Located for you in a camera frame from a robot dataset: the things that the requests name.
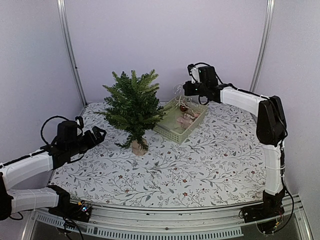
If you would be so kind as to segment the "clear wire fairy lights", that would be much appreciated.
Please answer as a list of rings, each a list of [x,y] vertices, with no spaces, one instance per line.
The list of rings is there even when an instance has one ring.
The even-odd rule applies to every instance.
[[[175,94],[175,107],[180,108],[181,106],[183,106],[184,108],[188,108],[193,99],[192,97],[186,96],[184,94],[183,85],[178,84],[173,88],[173,90]]]

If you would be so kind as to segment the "pale green perforated basket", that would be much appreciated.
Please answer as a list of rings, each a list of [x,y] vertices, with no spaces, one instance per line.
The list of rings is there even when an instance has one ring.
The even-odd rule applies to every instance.
[[[164,117],[153,130],[177,144],[182,144],[203,122],[208,109],[184,95],[174,97],[163,107]]]

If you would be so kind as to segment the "small green christmas tree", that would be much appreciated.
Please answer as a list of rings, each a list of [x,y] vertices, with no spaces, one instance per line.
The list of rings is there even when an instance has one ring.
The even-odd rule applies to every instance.
[[[124,142],[116,145],[122,149],[132,149],[137,156],[143,156],[149,150],[144,139],[145,132],[153,130],[163,120],[168,108],[160,105],[157,98],[159,84],[154,80],[159,76],[155,69],[137,76],[135,70],[130,75],[124,71],[118,75],[112,72],[114,84],[103,87],[109,92],[104,98],[106,108],[96,111],[110,126],[127,133]]]

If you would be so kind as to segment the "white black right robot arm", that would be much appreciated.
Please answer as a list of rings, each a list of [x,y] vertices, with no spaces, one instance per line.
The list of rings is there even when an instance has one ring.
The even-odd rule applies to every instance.
[[[257,118],[256,136],[264,151],[266,183],[262,203],[241,209],[244,221],[248,223],[283,214],[282,200],[287,190],[284,140],[288,132],[281,99],[222,83],[215,68],[204,62],[189,64],[187,71],[191,79],[182,86],[185,96],[205,97],[208,102],[235,106]]]

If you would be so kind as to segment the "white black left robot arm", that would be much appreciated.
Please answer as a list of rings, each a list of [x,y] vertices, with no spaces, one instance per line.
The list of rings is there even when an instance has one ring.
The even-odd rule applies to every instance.
[[[57,126],[57,135],[37,151],[0,165],[0,219],[12,214],[47,208],[52,215],[70,220],[88,222],[89,204],[71,203],[70,194],[57,185],[40,189],[14,189],[19,183],[40,173],[71,164],[72,157],[85,153],[105,140],[107,132],[97,126],[83,131],[83,119],[64,119]]]

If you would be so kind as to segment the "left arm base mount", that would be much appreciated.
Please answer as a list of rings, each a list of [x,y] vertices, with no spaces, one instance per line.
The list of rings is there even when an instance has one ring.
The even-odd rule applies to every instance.
[[[48,212],[59,217],[88,223],[92,214],[92,204],[84,200],[74,203],[65,198],[59,200],[56,207],[49,207]]]

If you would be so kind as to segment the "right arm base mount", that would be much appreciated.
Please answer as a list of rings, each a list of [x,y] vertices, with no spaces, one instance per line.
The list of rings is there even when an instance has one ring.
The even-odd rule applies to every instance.
[[[264,203],[246,206],[240,209],[238,217],[245,223],[258,222],[256,224],[258,231],[267,236],[284,229],[290,222],[294,213],[295,203],[292,202],[290,215],[285,220],[285,209],[282,204],[275,208],[266,208]]]

